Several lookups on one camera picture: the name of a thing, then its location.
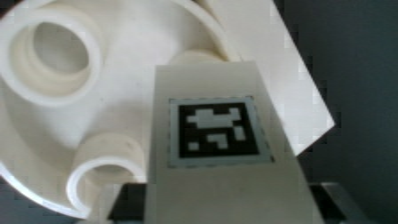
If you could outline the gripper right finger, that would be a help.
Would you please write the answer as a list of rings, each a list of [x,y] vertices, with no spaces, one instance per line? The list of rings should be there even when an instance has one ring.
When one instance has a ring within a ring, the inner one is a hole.
[[[351,196],[335,182],[309,184],[325,224],[372,224]]]

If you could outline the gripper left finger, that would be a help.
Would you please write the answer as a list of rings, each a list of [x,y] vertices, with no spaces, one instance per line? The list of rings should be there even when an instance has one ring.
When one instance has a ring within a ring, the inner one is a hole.
[[[145,185],[108,184],[94,201],[88,217],[76,224],[143,224]]]

